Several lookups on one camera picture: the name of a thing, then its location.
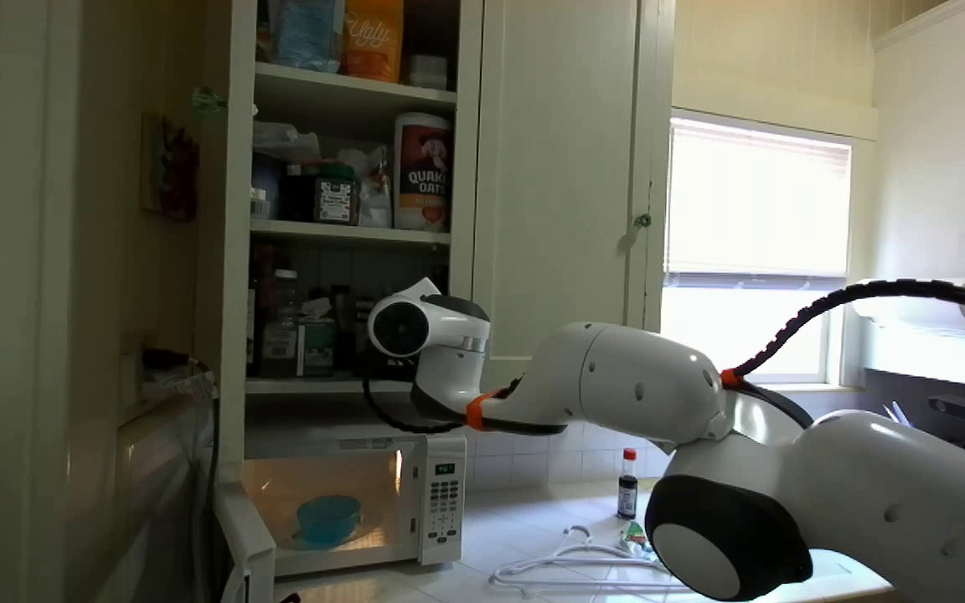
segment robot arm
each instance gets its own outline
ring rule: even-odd
[[[484,395],[489,321],[432,286],[378,301],[368,332],[386,357],[419,357],[416,395],[472,428],[583,419],[674,452],[648,533],[698,593],[762,597],[808,581],[808,549],[838,549],[909,601],[965,601],[965,452],[929,433],[841,412],[791,446],[753,444],[708,357],[585,321],[558,332],[514,393]]]

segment cabinet door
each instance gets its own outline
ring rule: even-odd
[[[965,3],[943,3],[879,46],[874,276],[965,281]],[[888,301],[867,368],[965,383],[965,314]]]
[[[248,191],[253,191],[253,105],[255,105],[255,3],[228,3],[228,44],[224,44],[224,208],[217,226],[221,276],[206,289],[221,293],[217,310],[217,389],[221,389],[221,428],[217,455],[246,455],[246,328],[248,328]]]
[[[486,383],[566,321],[657,328],[671,0],[489,0],[472,299]]]

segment bottle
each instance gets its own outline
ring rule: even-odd
[[[355,368],[355,313],[348,286],[332,286],[332,318],[336,318],[336,371]]]
[[[248,375],[260,375],[260,335],[273,321],[273,281],[276,248],[269,243],[255,243],[248,259]]]
[[[277,196],[277,219],[283,222],[312,222],[315,215],[315,172],[301,161],[285,163],[283,196]]]
[[[315,188],[315,222],[355,222],[355,172],[348,163],[322,163]]]
[[[260,375],[294,375],[297,335],[297,281],[293,268],[277,268],[269,299],[269,325],[260,332]]]
[[[616,479],[616,515],[637,521],[637,510],[639,510],[637,452],[625,448],[621,479]]]

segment microwave door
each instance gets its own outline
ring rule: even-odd
[[[234,562],[221,603],[276,601],[277,545],[233,471],[217,472],[215,515]]]

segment label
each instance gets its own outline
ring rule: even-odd
[[[419,232],[446,232],[449,219],[449,130],[409,123],[402,129],[402,163],[397,226]]]
[[[260,359],[273,359],[273,363],[285,363],[294,357],[294,325],[293,325],[293,314],[273,321],[266,332],[260,332]]]
[[[355,76],[402,76],[402,0],[348,0],[345,3],[345,71]]]
[[[616,515],[632,521],[639,510],[639,479],[625,476],[616,490]]]
[[[315,222],[353,222],[353,184],[317,181]]]

